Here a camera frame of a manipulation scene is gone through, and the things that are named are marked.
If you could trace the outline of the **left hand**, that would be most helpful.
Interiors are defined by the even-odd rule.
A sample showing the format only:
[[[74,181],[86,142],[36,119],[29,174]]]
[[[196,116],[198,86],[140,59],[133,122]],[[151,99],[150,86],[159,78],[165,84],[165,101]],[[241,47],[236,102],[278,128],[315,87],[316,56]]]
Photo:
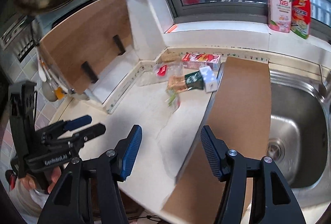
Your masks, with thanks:
[[[25,177],[19,178],[19,182],[24,186],[27,191],[37,190],[42,188],[42,180],[46,179],[47,183],[47,193],[50,194],[55,187],[58,179],[61,177],[62,170],[60,167],[55,167],[52,172],[47,171],[46,174],[42,173],[42,175],[31,175],[26,174]]]

